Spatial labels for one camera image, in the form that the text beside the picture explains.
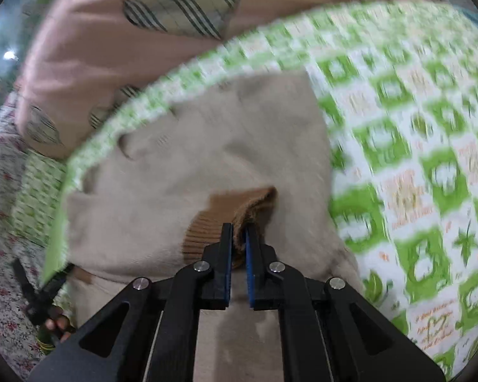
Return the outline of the person's left hand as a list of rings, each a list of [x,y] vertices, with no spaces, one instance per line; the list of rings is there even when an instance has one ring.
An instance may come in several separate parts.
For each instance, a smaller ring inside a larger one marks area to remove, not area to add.
[[[37,333],[37,343],[44,355],[50,354],[60,342],[66,341],[76,329],[70,323],[69,317],[64,315],[63,309],[52,306],[49,309],[47,320],[40,326]]]

